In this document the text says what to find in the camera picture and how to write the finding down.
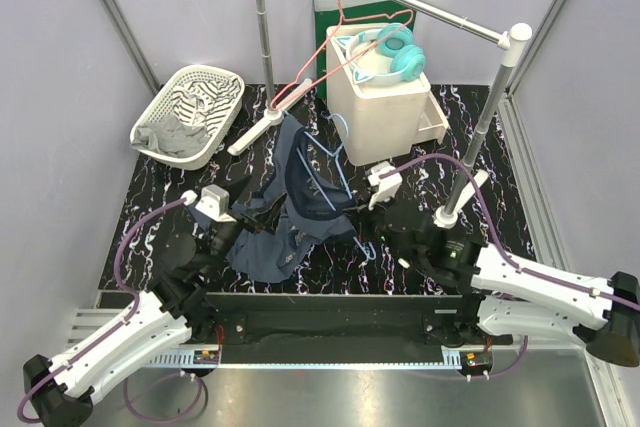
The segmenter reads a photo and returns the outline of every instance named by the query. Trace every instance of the black and white surface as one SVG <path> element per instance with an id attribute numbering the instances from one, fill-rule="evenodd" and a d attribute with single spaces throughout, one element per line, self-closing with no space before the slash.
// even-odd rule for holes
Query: black and white surface
<path id="1" fill-rule="evenodd" d="M 458 158 L 464 154 L 486 100 L 488 88 L 444 85 L 434 86 L 432 91 L 449 119 L 449 133 L 440 145 L 435 141 L 415 145 L 410 154 L 393 159 L 394 165 L 400 165 L 430 152 L 451 154 Z M 262 117 L 265 100 L 263 86 L 246 86 L 240 114 L 216 154 L 201 170 L 188 172 L 173 169 L 144 155 L 140 156 L 100 280 L 100 289 L 117 289 L 113 280 L 113 258 L 117 245 L 124 232 L 151 209 L 177 199 L 185 190 L 193 189 L 200 192 L 202 187 L 212 183 L 224 184 L 250 175 L 250 187 L 241 199 L 246 201 L 249 191 L 257 190 L 269 178 L 273 172 L 272 153 L 277 132 L 275 128 L 260 137 L 240 157 L 232 157 L 226 152 L 228 145 L 235 142 Z M 330 149 L 339 145 L 333 121 L 327 120 L 326 107 L 322 101 L 316 99 L 313 92 L 307 94 L 290 113 Z M 313 167 L 322 176 L 339 185 L 340 180 L 332 159 L 318 151 L 311 152 L 310 158 L 315 159 L 312 161 Z M 352 166 L 344 154 L 340 161 L 350 186 L 355 190 L 365 189 L 367 183 L 364 173 L 367 167 Z M 489 180 L 482 191 L 502 242 L 511 252 L 534 258 L 509 155 L 497 119 L 489 130 L 476 167 L 481 167 L 489 173 Z M 396 198 L 415 206 L 424 212 L 424 215 L 432 215 L 447 198 L 453 181 L 453 171 L 453 167 L 444 162 L 428 162 L 407 171 L 403 173 L 403 185 Z M 459 228 L 481 233 L 486 237 L 487 224 L 477 201 L 467 205 L 460 217 Z M 207 240 L 204 232 L 184 208 L 178 208 L 147 224 L 125 253 L 122 269 L 126 282 L 136 289 L 144 289 L 153 277 L 154 258 L 164 248 L 167 239 L 185 231 L 200 237 L 203 242 Z M 280 284 L 253 282 L 245 275 L 226 267 L 213 279 L 213 285 L 221 292 L 411 295 L 438 293 L 439 288 L 431 279 L 415 271 L 405 270 L 397 264 L 384 243 L 377 243 L 376 250 L 377 259 L 366 261 L 364 254 L 350 243 L 317 246 L 296 268 L 293 276 Z"/>

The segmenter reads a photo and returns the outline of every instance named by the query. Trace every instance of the white plastic container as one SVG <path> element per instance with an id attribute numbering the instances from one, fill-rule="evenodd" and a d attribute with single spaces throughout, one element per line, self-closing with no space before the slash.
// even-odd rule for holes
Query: white plastic container
<path id="1" fill-rule="evenodd" d="M 218 69 L 216 67 L 210 67 L 208 65 L 190 65 L 177 71 L 171 76 L 165 86 L 158 92 L 153 101 L 149 104 L 149 107 L 145 109 L 138 121 L 131 129 L 129 140 L 133 142 L 133 134 L 140 124 L 145 122 L 159 122 L 167 115 L 172 115 L 173 104 L 171 102 L 171 92 L 174 87 L 184 87 L 188 82 L 194 80 L 204 80 L 207 82 L 216 82 L 223 79 L 235 77 L 240 83 L 240 93 L 238 94 L 235 104 L 232 109 L 228 110 L 227 117 L 224 123 L 215 136 L 212 136 L 203 149 L 196 155 L 185 158 L 170 157 L 167 155 L 151 152 L 146 149 L 136 149 L 138 152 L 148 155 L 156 159 L 163 164 L 167 164 L 171 167 L 184 170 L 197 170 L 204 167 L 209 159 L 213 156 L 214 152 L 224 139 L 225 135 L 229 131 L 231 124 L 238 116 L 240 108 L 242 107 L 242 94 L 244 93 L 244 81 L 239 75 L 229 72 L 228 70 Z"/>
<path id="2" fill-rule="evenodd" d="M 385 25 L 343 26 L 336 36 L 355 35 Z M 334 28 L 327 29 L 327 36 Z M 327 71 L 346 60 L 335 37 L 332 38 L 327 45 Z M 388 72 L 391 59 L 371 49 L 357 63 L 366 71 Z M 366 82 L 354 84 L 351 68 L 344 66 L 327 79 L 327 107 L 347 121 L 348 138 L 345 138 L 345 129 L 340 122 L 336 122 L 336 128 L 349 162 L 356 166 L 407 154 L 413 144 L 420 142 L 437 140 L 441 143 L 449 128 L 424 73 L 412 82 L 382 87 Z"/>

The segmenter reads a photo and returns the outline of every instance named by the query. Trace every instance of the headphones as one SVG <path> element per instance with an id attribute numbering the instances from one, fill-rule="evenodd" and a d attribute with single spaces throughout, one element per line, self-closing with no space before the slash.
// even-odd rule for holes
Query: headphones
<path id="1" fill-rule="evenodd" d="M 367 72 L 352 62 L 349 66 L 353 71 L 354 84 L 370 82 L 373 85 L 390 86 L 403 81 L 411 82 L 420 77 L 427 63 L 427 58 L 422 49 L 413 44 L 413 32 L 406 27 L 393 32 L 401 25 L 393 23 L 382 29 L 365 30 L 357 35 L 336 37 L 336 41 L 345 52 L 347 59 L 350 59 L 359 44 L 384 39 L 388 36 L 377 45 L 376 49 L 379 54 L 393 59 L 390 72 L 386 74 Z"/>

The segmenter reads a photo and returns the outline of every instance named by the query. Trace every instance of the plastic basket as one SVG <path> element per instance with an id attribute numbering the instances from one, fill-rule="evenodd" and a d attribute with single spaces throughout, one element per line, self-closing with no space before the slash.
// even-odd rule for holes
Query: plastic basket
<path id="1" fill-rule="evenodd" d="M 206 146 L 196 155 L 191 157 L 176 158 L 168 155 L 158 154 L 146 149 L 137 148 L 138 152 L 148 155 L 149 157 L 156 159 L 163 164 L 167 164 L 171 167 L 184 170 L 197 170 L 204 167 L 209 159 L 213 156 L 214 152 L 227 135 L 231 124 L 238 116 L 240 108 L 242 107 L 242 94 L 244 93 L 244 81 L 239 75 L 229 72 L 228 70 L 218 69 L 216 67 L 210 67 L 208 65 L 190 65 L 177 71 L 165 84 L 165 86 L 158 92 L 158 95 L 153 99 L 149 107 L 145 109 L 138 121 L 131 129 L 129 140 L 133 142 L 133 134 L 139 125 L 146 122 L 159 122 L 168 115 L 173 115 L 173 104 L 171 102 L 171 92 L 174 87 L 185 87 L 188 82 L 204 80 L 207 82 L 220 82 L 223 79 L 235 77 L 240 83 L 240 93 L 235 100 L 235 104 L 232 109 L 228 110 L 227 117 L 224 123 L 220 126 L 220 129 L 215 136 L 212 136 L 207 142 Z"/>

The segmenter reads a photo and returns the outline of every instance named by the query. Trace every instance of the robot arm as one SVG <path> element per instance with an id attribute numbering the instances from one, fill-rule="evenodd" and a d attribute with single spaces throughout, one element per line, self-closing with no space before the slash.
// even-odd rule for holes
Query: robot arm
<path id="1" fill-rule="evenodd" d="M 149 289 L 140 293 L 133 315 L 134 302 L 66 352 L 51 359 L 36 355 L 25 363 L 25 392 L 53 374 L 30 397 L 45 427 L 82 425 L 93 405 L 149 360 L 189 340 L 201 342 L 215 335 L 215 309 L 205 298 L 208 279 L 224 266 L 243 230 L 271 230 L 284 201 L 253 216 L 236 216 L 228 210 L 230 198 L 237 198 L 245 186 L 245 180 L 229 186 L 233 197 L 215 185 L 203 189 L 196 209 L 216 222 L 210 252 L 197 254 L 188 235 L 170 239 L 158 261 L 161 268 Z"/>
<path id="2" fill-rule="evenodd" d="M 566 340 L 586 345 L 590 354 L 609 363 L 640 364 L 640 313 L 611 300 L 637 305 L 640 288 L 634 276 L 618 272 L 611 279 L 590 277 L 509 254 L 520 267 L 515 269 L 495 245 L 441 228 L 437 220 L 394 203 L 400 174 L 379 179 L 392 170 L 385 165 L 370 171 L 373 196 L 368 221 L 403 267 L 432 277 L 448 293 L 469 299 L 475 299 L 477 292 L 484 294 L 479 304 L 469 302 L 474 309 L 477 306 L 472 321 L 476 328 L 491 336 L 521 334 Z M 492 292 L 508 296 L 496 298 Z M 469 322 L 468 312 L 464 322 Z"/>

